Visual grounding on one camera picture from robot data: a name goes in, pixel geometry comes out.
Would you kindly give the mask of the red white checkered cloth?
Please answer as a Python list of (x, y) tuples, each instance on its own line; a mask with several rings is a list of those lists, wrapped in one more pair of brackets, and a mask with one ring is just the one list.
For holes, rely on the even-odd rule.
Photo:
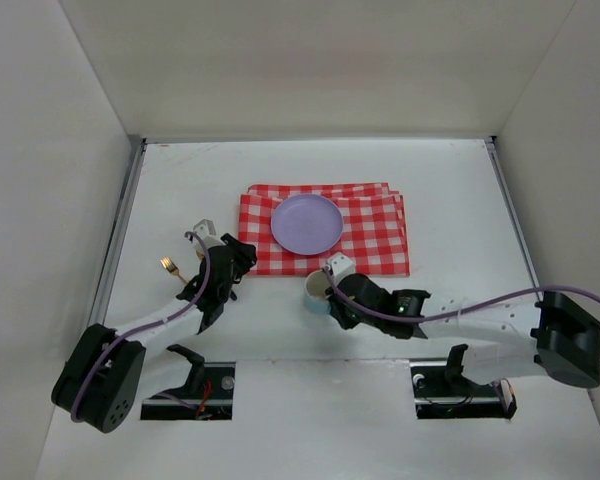
[[(299, 194), (321, 195), (333, 201), (342, 213), (342, 236), (325, 253), (299, 255), (274, 239), (274, 210), (282, 201)], [(388, 183), (254, 184), (240, 196), (238, 238), (256, 247), (255, 275), (304, 277), (320, 269), (337, 252), (351, 258), (357, 271), (366, 275), (410, 274), (404, 199)]]

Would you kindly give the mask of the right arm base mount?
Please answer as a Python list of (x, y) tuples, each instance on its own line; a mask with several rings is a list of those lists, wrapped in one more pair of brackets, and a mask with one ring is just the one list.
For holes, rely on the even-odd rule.
[(511, 383), (497, 380), (478, 385), (466, 379), (461, 355), (466, 344), (454, 346), (446, 360), (410, 363), (415, 413), (419, 420), (512, 420), (518, 405)]

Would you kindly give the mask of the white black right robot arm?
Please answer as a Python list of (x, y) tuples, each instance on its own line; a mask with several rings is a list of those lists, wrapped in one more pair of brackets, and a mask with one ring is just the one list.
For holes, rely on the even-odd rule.
[(399, 340), (456, 340), (446, 362), (449, 380), (486, 385), (547, 376), (584, 389), (600, 384), (600, 322), (562, 293), (480, 308), (425, 290), (389, 292), (358, 273), (324, 272), (330, 314), (342, 329), (363, 324)]

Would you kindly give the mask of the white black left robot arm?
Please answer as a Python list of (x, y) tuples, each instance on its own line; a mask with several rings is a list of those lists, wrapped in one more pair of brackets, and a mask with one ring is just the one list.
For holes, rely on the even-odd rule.
[(196, 389), (204, 359), (184, 341), (208, 330), (234, 288), (257, 263), (256, 248), (206, 224), (185, 232), (201, 255), (198, 274), (159, 310), (120, 327), (89, 326), (51, 391), (52, 403), (75, 423), (102, 433), (118, 428), (137, 399)]

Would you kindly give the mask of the blue white ceramic mug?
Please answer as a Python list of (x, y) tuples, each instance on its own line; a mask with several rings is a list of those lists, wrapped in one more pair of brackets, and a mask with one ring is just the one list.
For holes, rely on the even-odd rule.
[(330, 303), (327, 291), (331, 288), (322, 270), (310, 273), (304, 283), (304, 307), (315, 315), (329, 315)]

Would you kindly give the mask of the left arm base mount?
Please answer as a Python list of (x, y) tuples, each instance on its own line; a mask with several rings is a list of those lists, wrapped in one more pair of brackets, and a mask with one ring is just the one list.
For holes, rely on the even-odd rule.
[(172, 345), (151, 361), (140, 380), (136, 401), (143, 421), (216, 421), (233, 415), (236, 364), (209, 362)]

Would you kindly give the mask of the lilac plastic plate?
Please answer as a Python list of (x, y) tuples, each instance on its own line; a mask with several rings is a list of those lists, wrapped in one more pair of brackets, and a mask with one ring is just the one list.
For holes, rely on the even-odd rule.
[(273, 211), (271, 232), (285, 250), (315, 256), (334, 247), (344, 231), (338, 206), (324, 196), (299, 194), (283, 200)]

